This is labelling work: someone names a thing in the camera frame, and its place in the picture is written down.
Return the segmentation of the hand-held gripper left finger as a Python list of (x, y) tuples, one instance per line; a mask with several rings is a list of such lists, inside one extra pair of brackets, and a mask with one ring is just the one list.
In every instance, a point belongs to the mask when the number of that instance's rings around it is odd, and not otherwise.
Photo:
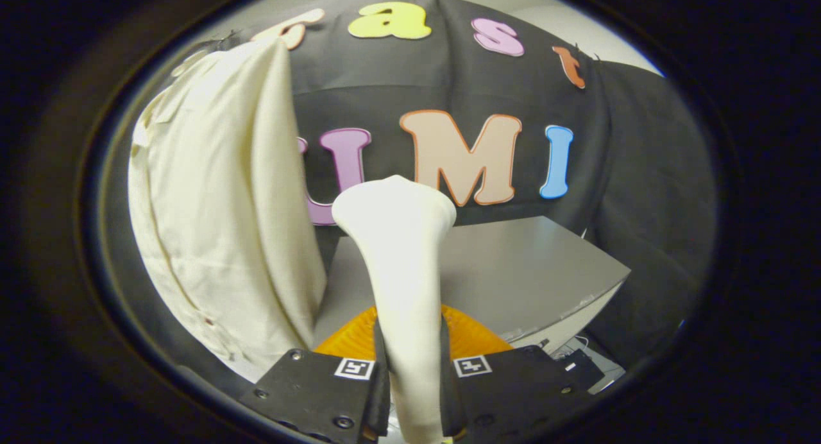
[(391, 388), (375, 307), (346, 322), (316, 350), (287, 351), (240, 403), (306, 438), (379, 442), (388, 435)]

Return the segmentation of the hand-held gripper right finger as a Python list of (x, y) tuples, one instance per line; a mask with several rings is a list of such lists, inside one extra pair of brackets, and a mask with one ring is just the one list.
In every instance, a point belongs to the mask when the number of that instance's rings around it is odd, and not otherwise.
[(593, 360), (515, 348), (466, 313), (443, 305), (443, 435), (454, 441), (536, 441), (591, 405)]

